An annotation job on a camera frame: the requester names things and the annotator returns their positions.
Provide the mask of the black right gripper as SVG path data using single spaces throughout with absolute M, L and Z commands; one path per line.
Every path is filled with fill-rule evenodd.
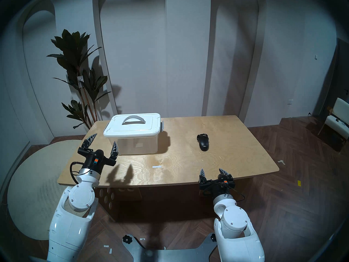
M 204 169 L 202 168 L 199 173 L 199 190 L 202 191 L 204 197 L 217 198 L 223 195 L 223 198 L 228 198 L 230 195 L 230 189 L 235 188 L 235 181 L 230 173 L 219 168 L 220 175 L 216 180 L 207 180 L 205 177 Z

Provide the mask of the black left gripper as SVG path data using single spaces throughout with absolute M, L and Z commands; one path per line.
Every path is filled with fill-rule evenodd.
M 89 148 L 96 135 L 97 133 L 84 140 L 81 147 L 78 148 L 78 154 L 85 157 L 85 162 L 82 165 L 82 169 L 89 169 L 101 175 L 105 165 L 113 167 L 116 164 L 118 145 L 114 141 L 110 157 L 107 158 L 104 156 L 103 150 L 93 151 L 93 149 Z

